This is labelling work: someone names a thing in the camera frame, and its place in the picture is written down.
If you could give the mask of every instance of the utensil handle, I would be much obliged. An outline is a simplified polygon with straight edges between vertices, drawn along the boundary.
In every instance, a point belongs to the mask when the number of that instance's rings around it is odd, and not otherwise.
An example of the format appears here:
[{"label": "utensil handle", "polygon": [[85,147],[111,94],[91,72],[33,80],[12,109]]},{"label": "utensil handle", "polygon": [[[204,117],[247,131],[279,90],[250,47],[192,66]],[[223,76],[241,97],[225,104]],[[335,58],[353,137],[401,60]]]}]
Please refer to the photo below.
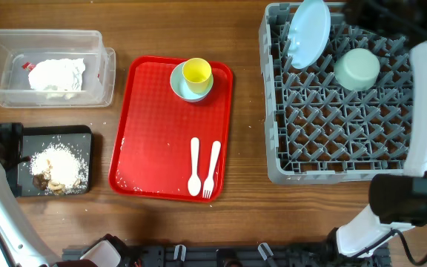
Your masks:
[{"label": "utensil handle", "polygon": [[220,147],[222,145],[219,141],[215,141],[212,144],[212,152],[211,152],[211,165],[208,167],[208,176],[207,179],[214,178],[214,171],[216,166],[216,161],[219,159]]},{"label": "utensil handle", "polygon": [[199,138],[191,139],[192,174],[197,174],[197,163],[199,161]]}]

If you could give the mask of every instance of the light blue plate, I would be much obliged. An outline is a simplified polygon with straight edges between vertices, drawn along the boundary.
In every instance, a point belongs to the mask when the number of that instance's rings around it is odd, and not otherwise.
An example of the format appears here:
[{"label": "light blue plate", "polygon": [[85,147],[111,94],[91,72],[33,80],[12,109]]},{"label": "light blue plate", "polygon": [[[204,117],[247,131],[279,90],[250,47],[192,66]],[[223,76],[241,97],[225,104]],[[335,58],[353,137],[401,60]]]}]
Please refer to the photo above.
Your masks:
[{"label": "light blue plate", "polygon": [[214,86],[214,77],[211,76],[211,80],[207,85],[207,90],[204,93],[194,93],[187,86],[187,82],[185,82],[184,76],[182,75],[182,66],[184,63],[181,63],[176,66],[176,68],[171,73],[171,88],[174,93],[184,99],[187,102],[198,102],[204,99],[208,92],[211,91],[212,86]]}]

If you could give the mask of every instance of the cup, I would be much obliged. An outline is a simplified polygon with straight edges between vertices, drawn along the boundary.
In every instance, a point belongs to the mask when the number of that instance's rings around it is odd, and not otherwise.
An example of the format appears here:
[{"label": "cup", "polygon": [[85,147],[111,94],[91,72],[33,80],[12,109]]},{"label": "cup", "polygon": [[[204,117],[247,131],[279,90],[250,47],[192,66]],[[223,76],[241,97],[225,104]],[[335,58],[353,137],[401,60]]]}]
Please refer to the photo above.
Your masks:
[{"label": "cup", "polygon": [[348,51],[334,66],[337,81],[348,90],[367,90],[374,86],[380,72],[377,56],[369,50],[356,48]]},{"label": "cup", "polygon": [[189,59],[182,67],[182,75],[193,93],[203,93],[211,80],[212,67],[204,59]]}]

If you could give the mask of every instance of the tray rim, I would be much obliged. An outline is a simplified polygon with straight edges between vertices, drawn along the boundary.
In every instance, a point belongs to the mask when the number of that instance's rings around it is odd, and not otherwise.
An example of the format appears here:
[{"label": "tray rim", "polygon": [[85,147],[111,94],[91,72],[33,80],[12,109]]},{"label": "tray rim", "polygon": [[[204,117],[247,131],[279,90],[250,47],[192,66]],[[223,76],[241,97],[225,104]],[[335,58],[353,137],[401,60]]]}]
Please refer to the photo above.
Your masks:
[{"label": "tray rim", "polygon": [[162,63],[162,64],[180,64],[182,62],[187,61],[188,59],[181,59],[181,58],[171,58],[171,57],[162,57],[162,56],[140,56],[133,60],[131,63],[130,69],[128,71],[128,78],[125,85],[125,94],[123,96],[123,103],[122,103],[122,111],[119,115],[119,122],[118,122],[118,130],[116,132],[116,138],[115,138],[115,144],[113,146],[113,152],[111,155],[111,162],[110,162],[110,169],[108,172],[108,182],[110,184],[111,190],[113,190],[117,194],[125,195],[125,196],[131,196],[131,197],[147,197],[147,198],[154,198],[154,199],[161,199],[161,200],[177,200],[177,201],[184,201],[184,202],[197,202],[197,203],[209,203],[214,201],[223,190],[223,184],[225,179],[225,169],[226,169],[226,160],[227,160],[227,149],[228,149],[228,134],[230,131],[230,113],[231,113],[231,98],[232,98],[232,91],[234,86],[234,74],[231,71],[231,69],[221,63],[221,62],[215,62],[215,61],[208,61],[209,64],[215,65],[215,68],[219,68],[222,71],[225,72],[227,75],[228,80],[228,104],[226,105],[226,112],[224,117],[224,122],[227,125],[227,128],[222,133],[222,139],[226,140],[222,144],[223,149],[221,150],[220,158],[224,160],[224,164],[219,166],[219,173],[222,173],[223,176],[220,181],[217,180],[217,190],[213,192],[212,197],[210,199],[203,199],[199,196],[196,196],[195,199],[183,199],[183,198],[177,198],[177,197],[165,197],[165,196],[157,196],[157,195],[151,195],[146,194],[143,191],[123,191],[120,190],[114,183],[115,181],[115,173],[116,173],[116,166],[117,162],[119,161],[119,155],[120,155],[120,146],[122,143],[123,133],[125,132],[125,126],[126,126],[126,118],[128,116],[128,110],[129,110],[129,103],[131,98],[131,93],[133,89],[133,80],[134,75],[136,72],[136,69],[143,63],[146,62],[154,62],[154,63]]}]

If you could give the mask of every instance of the white plate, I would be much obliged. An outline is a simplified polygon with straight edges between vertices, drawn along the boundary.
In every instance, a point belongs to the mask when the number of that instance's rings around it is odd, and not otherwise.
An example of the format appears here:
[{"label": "white plate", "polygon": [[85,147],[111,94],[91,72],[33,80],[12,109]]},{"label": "white plate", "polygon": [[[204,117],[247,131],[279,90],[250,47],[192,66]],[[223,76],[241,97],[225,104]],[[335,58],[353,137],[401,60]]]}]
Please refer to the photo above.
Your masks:
[{"label": "white plate", "polygon": [[292,66],[303,69],[313,64],[324,51],[330,32],[331,13],[327,4],[322,0],[305,0],[295,12],[288,32]]},{"label": "white plate", "polygon": [[184,99],[187,102],[198,102],[204,99],[208,92],[211,91],[212,86],[214,86],[214,75],[211,76],[211,80],[207,85],[207,89],[204,93],[194,93],[187,86],[187,82],[185,82],[184,76],[182,75],[182,66],[184,63],[181,63],[174,68],[171,73],[171,88],[172,91],[180,98]]}]

